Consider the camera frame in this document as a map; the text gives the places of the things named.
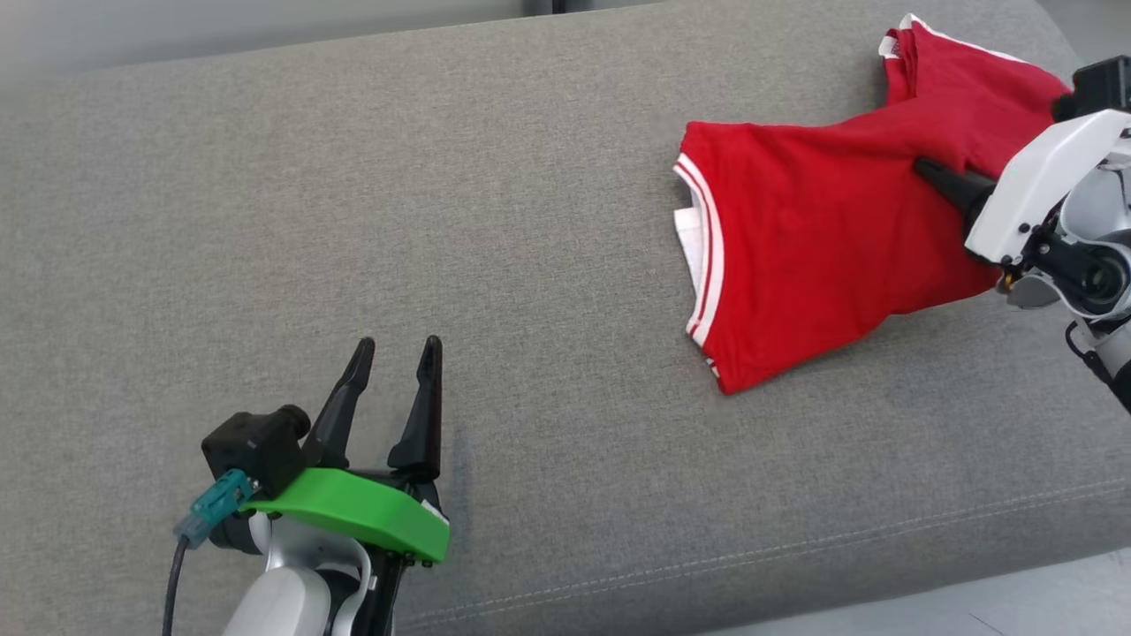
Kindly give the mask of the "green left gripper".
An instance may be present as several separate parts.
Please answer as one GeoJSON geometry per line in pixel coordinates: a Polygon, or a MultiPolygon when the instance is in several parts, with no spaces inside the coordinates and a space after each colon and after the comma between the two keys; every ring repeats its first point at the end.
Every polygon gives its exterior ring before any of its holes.
{"type": "MultiPolygon", "coordinates": [[[[360,395],[366,390],[375,342],[361,338],[303,442],[307,466],[283,495],[243,502],[243,512],[278,514],[418,561],[444,562],[450,523],[431,502],[345,470],[347,444],[360,395]]],[[[441,473],[442,342],[425,341],[415,393],[399,442],[389,452],[392,473],[429,483],[441,473]]]]}

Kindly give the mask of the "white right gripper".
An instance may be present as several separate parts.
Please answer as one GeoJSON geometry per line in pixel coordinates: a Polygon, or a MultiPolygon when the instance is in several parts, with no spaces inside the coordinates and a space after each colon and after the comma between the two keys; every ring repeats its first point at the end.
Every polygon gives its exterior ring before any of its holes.
{"type": "Polygon", "coordinates": [[[1027,240],[1021,225],[1045,221],[1103,162],[1122,167],[1131,163],[1131,114],[1104,110],[1051,124],[1007,162],[998,181],[976,170],[951,170],[929,157],[913,162],[917,177],[929,182],[964,217],[977,217],[964,247],[990,264],[1005,257],[1021,260],[1027,240]]]}

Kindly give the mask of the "red shorts white stripe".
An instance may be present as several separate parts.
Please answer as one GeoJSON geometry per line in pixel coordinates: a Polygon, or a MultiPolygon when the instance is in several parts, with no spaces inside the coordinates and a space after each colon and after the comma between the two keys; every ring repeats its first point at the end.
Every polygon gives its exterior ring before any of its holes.
{"type": "Polygon", "coordinates": [[[918,154],[982,177],[1001,177],[1069,92],[1037,65],[950,37],[913,12],[884,34],[879,55],[887,103],[910,120],[918,154]]]}

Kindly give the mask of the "red Bulls jersey white sleeves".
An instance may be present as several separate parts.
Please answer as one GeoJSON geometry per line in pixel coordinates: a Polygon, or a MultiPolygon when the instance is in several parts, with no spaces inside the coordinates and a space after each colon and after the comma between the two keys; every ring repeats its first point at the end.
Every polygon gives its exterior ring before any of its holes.
{"type": "Polygon", "coordinates": [[[907,102],[827,126],[692,121],[674,164],[696,246],[687,334],[726,395],[993,286],[918,157],[998,177],[1021,141],[907,102]]]}

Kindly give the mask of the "grey fabric sofa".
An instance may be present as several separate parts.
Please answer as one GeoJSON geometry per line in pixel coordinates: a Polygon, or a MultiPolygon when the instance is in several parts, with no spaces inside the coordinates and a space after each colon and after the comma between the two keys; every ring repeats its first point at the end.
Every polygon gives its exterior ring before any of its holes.
{"type": "Polygon", "coordinates": [[[734,397],[684,325],[689,120],[881,103],[905,12],[1067,75],[1034,0],[684,0],[0,94],[0,636],[158,636],[239,411],[383,463],[444,343],[449,559],[399,636],[714,631],[1131,545],[1131,416],[986,294],[734,397]]]}

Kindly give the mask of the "white partition panel grey frame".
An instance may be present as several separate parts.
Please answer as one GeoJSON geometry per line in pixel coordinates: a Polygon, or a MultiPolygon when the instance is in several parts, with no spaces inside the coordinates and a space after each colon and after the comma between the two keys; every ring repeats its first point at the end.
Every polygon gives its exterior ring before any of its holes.
{"type": "Polygon", "coordinates": [[[525,10],[524,0],[0,0],[0,81],[525,10]]]}

